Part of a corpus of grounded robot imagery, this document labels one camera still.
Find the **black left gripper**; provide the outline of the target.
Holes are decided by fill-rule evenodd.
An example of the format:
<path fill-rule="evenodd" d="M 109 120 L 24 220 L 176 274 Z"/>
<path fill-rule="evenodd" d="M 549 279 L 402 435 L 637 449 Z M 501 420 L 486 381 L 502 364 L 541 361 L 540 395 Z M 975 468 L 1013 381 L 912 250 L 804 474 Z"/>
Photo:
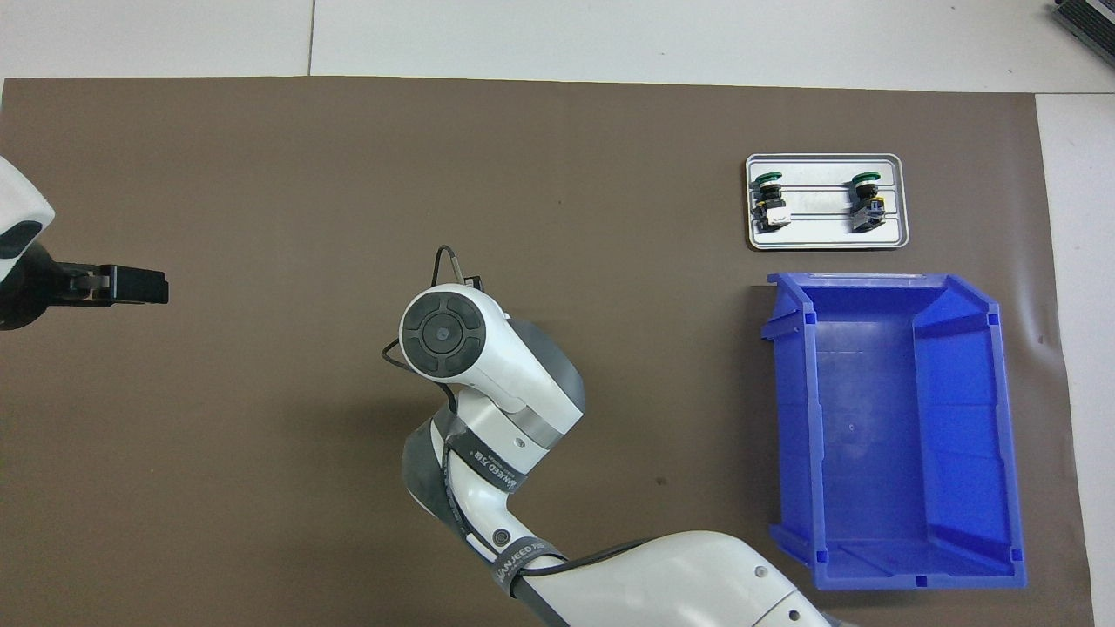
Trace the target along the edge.
<path fill-rule="evenodd" d="M 1 330 L 23 328 L 61 301 L 75 307 L 167 305 L 169 282 L 159 271 L 130 266 L 60 266 L 32 243 L 1 286 Z"/>

